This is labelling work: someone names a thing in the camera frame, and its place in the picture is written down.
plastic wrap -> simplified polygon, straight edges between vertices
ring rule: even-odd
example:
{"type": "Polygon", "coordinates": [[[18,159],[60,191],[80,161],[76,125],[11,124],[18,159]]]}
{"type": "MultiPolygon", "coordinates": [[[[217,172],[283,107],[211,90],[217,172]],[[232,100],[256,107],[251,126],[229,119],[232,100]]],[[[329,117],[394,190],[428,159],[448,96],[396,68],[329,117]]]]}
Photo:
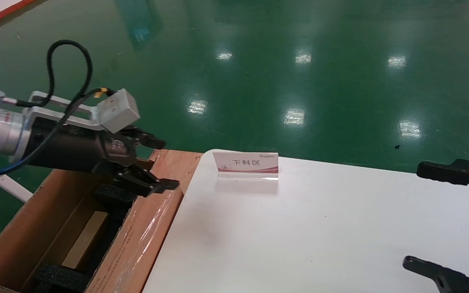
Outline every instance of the plastic wrap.
{"type": "Polygon", "coordinates": [[[87,293],[138,293],[147,280],[164,237],[184,196],[201,154],[156,151],[151,172],[181,181],[175,190],[138,197],[94,275],[87,293]]]}

cardboard box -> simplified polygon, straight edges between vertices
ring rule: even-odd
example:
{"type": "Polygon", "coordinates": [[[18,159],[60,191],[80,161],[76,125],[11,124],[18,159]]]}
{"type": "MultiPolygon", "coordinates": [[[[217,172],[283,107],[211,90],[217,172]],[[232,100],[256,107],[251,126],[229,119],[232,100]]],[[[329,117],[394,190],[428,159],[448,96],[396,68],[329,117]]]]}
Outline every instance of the cardboard box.
{"type": "MultiPolygon", "coordinates": [[[[86,292],[142,291],[201,155],[168,150],[151,155],[153,174],[179,180],[181,186],[135,200],[86,292]]],[[[63,263],[93,213],[104,211],[91,195],[110,180],[74,171],[50,173],[0,234],[0,293],[29,293],[42,263],[63,263]]]]}

black foam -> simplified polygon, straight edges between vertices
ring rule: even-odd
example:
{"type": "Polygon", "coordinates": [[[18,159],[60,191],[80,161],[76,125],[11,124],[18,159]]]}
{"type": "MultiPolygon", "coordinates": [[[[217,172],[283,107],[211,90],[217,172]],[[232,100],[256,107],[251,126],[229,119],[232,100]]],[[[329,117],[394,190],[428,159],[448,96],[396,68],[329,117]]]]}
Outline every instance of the black foam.
{"type": "Polygon", "coordinates": [[[47,286],[41,283],[47,282],[54,286],[80,293],[84,292],[91,279],[91,276],[84,275],[74,269],[48,263],[41,265],[34,274],[34,277],[41,281],[39,282],[39,286],[43,286],[44,288],[47,288],[47,286]]]}

metal bracket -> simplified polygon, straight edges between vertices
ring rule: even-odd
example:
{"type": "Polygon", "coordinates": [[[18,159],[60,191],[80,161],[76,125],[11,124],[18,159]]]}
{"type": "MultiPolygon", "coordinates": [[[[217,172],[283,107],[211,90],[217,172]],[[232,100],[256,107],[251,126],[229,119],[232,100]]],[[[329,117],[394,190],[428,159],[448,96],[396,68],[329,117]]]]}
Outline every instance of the metal bracket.
{"type": "Polygon", "coordinates": [[[451,184],[468,185],[469,161],[458,159],[450,165],[422,162],[417,167],[417,176],[451,184]]]}
{"type": "MultiPolygon", "coordinates": [[[[38,102],[46,97],[46,93],[34,91],[28,101],[38,102]]],[[[50,99],[51,104],[63,108],[66,108],[70,102],[70,100],[58,96],[52,96],[50,99]]],[[[67,120],[67,124],[91,130],[107,130],[111,133],[119,132],[140,118],[135,99],[125,89],[117,91],[97,106],[80,105],[77,112],[89,115],[89,119],[71,116],[67,120]]],[[[33,123],[37,117],[59,121],[64,114],[44,107],[31,107],[24,109],[23,115],[33,123]]]]}
{"type": "Polygon", "coordinates": [[[416,274],[432,279],[440,293],[469,293],[469,277],[436,263],[406,256],[403,267],[416,274]]]}

robotic arm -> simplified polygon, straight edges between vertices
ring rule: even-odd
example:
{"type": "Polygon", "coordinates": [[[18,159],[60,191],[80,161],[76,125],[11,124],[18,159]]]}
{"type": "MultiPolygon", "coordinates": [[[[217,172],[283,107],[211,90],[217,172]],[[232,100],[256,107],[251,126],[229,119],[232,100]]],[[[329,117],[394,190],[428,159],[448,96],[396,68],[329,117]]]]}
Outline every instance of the robotic arm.
{"type": "Polygon", "coordinates": [[[156,178],[136,162],[136,148],[144,145],[161,149],[165,141],[132,123],[140,118],[135,99],[125,90],[107,88],[89,91],[92,65],[86,49],[73,41],[57,41],[48,50],[50,93],[35,91],[28,102],[9,98],[0,91],[0,154],[10,156],[13,166],[0,175],[22,165],[108,174],[115,185],[137,195],[148,196],[173,190],[178,181],[156,178]],[[60,45],[76,46],[83,52],[88,66],[86,82],[74,100],[53,95],[52,53],[60,45]],[[82,102],[95,94],[108,98],[90,107],[82,102]],[[65,108],[63,113],[44,108],[51,103],[65,108]],[[22,113],[2,109],[3,104],[24,107],[22,113]],[[86,118],[74,116],[75,112],[86,118]]]}

